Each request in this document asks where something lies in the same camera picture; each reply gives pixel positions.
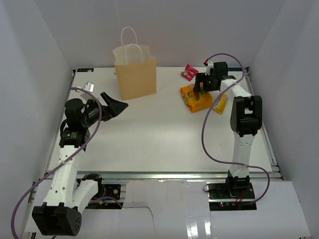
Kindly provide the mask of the large orange candy bag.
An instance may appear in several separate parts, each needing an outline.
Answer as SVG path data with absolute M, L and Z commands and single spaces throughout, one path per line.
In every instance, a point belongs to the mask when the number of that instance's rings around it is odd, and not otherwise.
M 193 90 L 194 86 L 195 84 L 190 84 L 180 88 L 182 99 L 192 113 L 209 108 L 213 103 L 213 97 L 209 92 L 203 90 L 202 83 L 199 92 Z

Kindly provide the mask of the small yellow snack bar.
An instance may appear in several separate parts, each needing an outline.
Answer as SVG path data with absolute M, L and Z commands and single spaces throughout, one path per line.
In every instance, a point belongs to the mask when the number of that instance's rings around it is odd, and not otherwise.
M 217 103 L 214 105 L 213 109 L 220 115 L 223 114 L 227 103 L 228 103 L 228 96 L 226 94 L 223 94 L 220 99 L 217 101 Z

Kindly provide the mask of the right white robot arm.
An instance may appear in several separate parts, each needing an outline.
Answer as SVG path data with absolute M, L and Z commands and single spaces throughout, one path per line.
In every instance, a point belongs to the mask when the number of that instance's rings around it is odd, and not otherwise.
M 209 156 L 215 162 L 229 164 L 225 180 L 226 195 L 232 199 L 242 196 L 249 189 L 248 165 L 251 146 L 255 135 L 262 126 L 262 98 L 244 90 L 233 76 L 228 75 L 226 62 L 205 62 L 206 71 L 195 77 L 193 92 L 200 95 L 219 91 L 222 95 L 229 92 L 233 99 L 230 126 L 234 132 L 234 150 L 231 162 L 221 161 Z

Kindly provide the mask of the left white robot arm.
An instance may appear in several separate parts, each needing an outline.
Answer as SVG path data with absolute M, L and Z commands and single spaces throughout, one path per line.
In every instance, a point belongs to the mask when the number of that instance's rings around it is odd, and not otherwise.
M 84 209 L 91 201 L 106 196 L 101 175 L 91 173 L 77 179 L 80 162 L 93 137 L 89 128 L 117 117 L 128 107 L 127 103 L 114 100 L 104 92 L 100 95 L 106 105 L 95 98 L 85 103 L 73 98 L 65 103 L 57 170 L 42 205 L 32 210 L 32 218 L 44 236 L 78 235 Z

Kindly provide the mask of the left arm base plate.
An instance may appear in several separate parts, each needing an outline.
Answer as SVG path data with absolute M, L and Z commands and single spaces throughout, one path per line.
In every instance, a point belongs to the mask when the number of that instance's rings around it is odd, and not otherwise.
M 112 197 L 116 200 L 121 198 L 121 185 L 120 184 L 103 184 L 102 185 L 102 198 Z

